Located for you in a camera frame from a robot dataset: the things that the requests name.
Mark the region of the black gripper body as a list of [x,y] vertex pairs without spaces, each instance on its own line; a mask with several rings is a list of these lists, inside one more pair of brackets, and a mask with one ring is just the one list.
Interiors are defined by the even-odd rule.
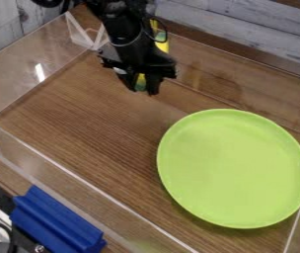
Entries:
[[123,81],[136,81],[142,74],[176,77],[176,61],[155,44],[112,46],[105,43],[99,48],[99,57],[103,66],[111,68]]

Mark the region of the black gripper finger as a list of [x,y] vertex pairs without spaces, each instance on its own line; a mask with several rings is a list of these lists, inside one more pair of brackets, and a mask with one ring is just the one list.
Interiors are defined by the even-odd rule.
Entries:
[[136,91],[139,74],[136,72],[123,72],[118,74],[119,79],[131,91]]
[[163,77],[159,74],[147,74],[147,91],[151,96],[159,93],[160,83],[163,82]]

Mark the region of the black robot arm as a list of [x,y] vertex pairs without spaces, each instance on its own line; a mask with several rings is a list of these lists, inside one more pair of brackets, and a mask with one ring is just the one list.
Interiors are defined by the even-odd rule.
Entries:
[[159,93],[166,78],[176,78],[176,60],[168,53],[168,32],[155,16],[155,0],[31,0],[53,8],[83,3],[99,19],[108,41],[99,46],[101,65],[115,71],[126,87]]

